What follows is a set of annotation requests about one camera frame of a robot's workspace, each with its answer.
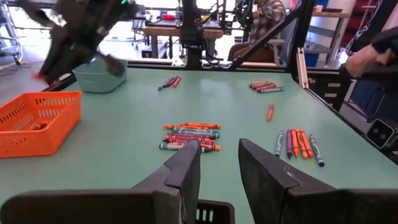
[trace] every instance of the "orange basket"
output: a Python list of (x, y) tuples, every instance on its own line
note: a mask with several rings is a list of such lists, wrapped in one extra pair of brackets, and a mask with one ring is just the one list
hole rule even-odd
[(24, 93), (0, 107), (0, 158), (54, 154), (81, 118), (80, 95)]

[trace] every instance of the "gray crayon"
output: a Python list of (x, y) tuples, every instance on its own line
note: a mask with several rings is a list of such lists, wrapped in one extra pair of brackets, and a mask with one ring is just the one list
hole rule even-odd
[[(166, 150), (173, 150), (173, 151), (178, 151), (184, 146), (179, 146), (179, 145), (173, 145), (173, 144), (159, 144), (159, 149), (166, 149)], [(201, 147), (201, 152), (211, 152), (212, 150), (208, 149), (207, 147)]]
[(214, 130), (207, 130), (207, 129), (193, 129), (193, 128), (173, 128), (173, 131), (176, 133), (183, 133), (183, 131), (195, 131), (200, 133), (217, 133)]
[(180, 132), (180, 134), (196, 134), (196, 135), (202, 135), (202, 136), (210, 136), (211, 138), (219, 138), (220, 134), (219, 132), (212, 132), (212, 133), (204, 133), (204, 132), (199, 132), (199, 131), (192, 131), (192, 130), (183, 130)]
[(285, 89), (283, 87), (275, 87), (275, 88), (269, 88), (265, 90), (258, 90), (258, 93), (272, 93), (276, 91), (284, 91)]
[(282, 150), (282, 144), (284, 140), (285, 133), (283, 131), (279, 131), (278, 139), (276, 141), (276, 148), (275, 148), (275, 156), (279, 158), (280, 152)]
[(310, 143), (311, 143), (311, 146), (312, 146), (312, 149), (313, 149), (313, 153), (315, 153), (315, 156), (317, 157), (318, 165), (320, 167), (324, 167), (325, 166), (325, 162), (322, 159), (322, 156), (321, 156), (321, 153), (319, 151), (317, 142), (315, 141), (315, 138), (313, 137), (312, 134), (310, 134), (309, 139), (310, 139)]

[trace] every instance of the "wooden table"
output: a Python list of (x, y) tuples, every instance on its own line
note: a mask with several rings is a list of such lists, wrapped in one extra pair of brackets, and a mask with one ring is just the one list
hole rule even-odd
[[(152, 47), (152, 57), (158, 58), (157, 52), (157, 36), (168, 36), (169, 41), (171, 37), (179, 37), (180, 36), (180, 28), (178, 27), (166, 27), (166, 26), (145, 26), (143, 28), (143, 32), (145, 35), (150, 36), (150, 45)], [(205, 24), (205, 38), (208, 43), (208, 54), (214, 56), (215, 54), (215, 45), (216, 39), (221, 38), (224, 35), (224, 31), (221, 29), (206, 29)], [(170, 52), (172, 51), (172, 43), (169, 44)]]

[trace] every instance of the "workbench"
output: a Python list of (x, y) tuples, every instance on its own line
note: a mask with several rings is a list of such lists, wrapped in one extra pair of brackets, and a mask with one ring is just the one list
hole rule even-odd
[[(143, 28), (143, 32), (146, 36), (150, 36), (150, 45), (152, 47), (152, 58), (158, 58), (157, 52), (157, 37), (168, 36), (169, 49), (172, 51), (172, 39), (171, 37), (180, 36), (180, 21), (178, 19), (173, 21), (167, 21), (160, 19), (158, 21), (147, 24)], [(208, 54), (214, 56), (216, 39), (221, 38), (224, 35), (224, 31), (216, 21), (208, 21), (204, 23), (204, 36), (208, 44)]]
[[(157, 90), (176, 75), (182, 77), (177, 88)], [(285, 91), (250, 90), (248, 83), (259, 80)], [(63, 91), (79, 89), (72, 83)], [(1, 159), (0, 204), (30, 190), (131, 188), (174, 154), (159, 149), (169, 132), (163, 125), (181, 122), (221, 124), (221, 151), (201, 155), (199, 198), (231, 203), (236, 223), (253, 223), (239, 172), (240, 138), (274, 152), (280, 130), (304, 129), (317, 139), (326, 166), (288, 160), (285, 149), (282, 160), (339, 189), (398, 188), (397, 166), (288, 73), (129, 68), (127, 82), (114, 92), (83, 93), (81, 108), (81, 121), (56, 154)]]

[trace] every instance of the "pile of crayons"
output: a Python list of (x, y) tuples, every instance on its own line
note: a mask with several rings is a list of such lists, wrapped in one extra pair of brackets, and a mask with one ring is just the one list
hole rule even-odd
[(249, 84), (249, 87), (258, 93), (272, 93), (285, 90), (282, 86), (276, 86), (272, 82), (268, 81), (253, 82)]
[[(307, 138), (304, 130), (289, 129), (287, 130), (286, 135), (286, 153), (289, 159), (291, 159), (293, 155), (295, 157), (298, 157), (301, 151), (301, 155), (304, 159), (312, 158), (315, 155), (318, 165), (320, 167), (325, 166), (325, 162), (323, 161), (323, 158), (320, 154), (317, 142), (315, 141), (315, 138), (312, 134), (310, 134), (310, 137)], [(275, 149), (275, 156), (277, 157), (279, 157), (282, 152), (283, 140), (284, 131), (279, 131)]]
[(212, 130), (220, 129), (220, 124), (182, 122), (180, 125), (167, 124), (164, 128), (173, 131), (166, 134), (166, 138), (163, 140), (166, 143), (160, 144), (159, 149), (179, 150), (189, 140), (197, 139), (200, 141), (202, 152), (221, 150), (221, 146), (215, 145), (215, 139), (220, 137), (220, 133)]
[(163, 90), (164, 88), (168, 88), (170, 86), (173, 86), (173, 88), (176, 88), (177, 85), (180, 83), (181, 77), (176, 76), (176, 77), (171, 77), (168, 80), (166, 80), (163, 85), (159, 86), (157, 90)]

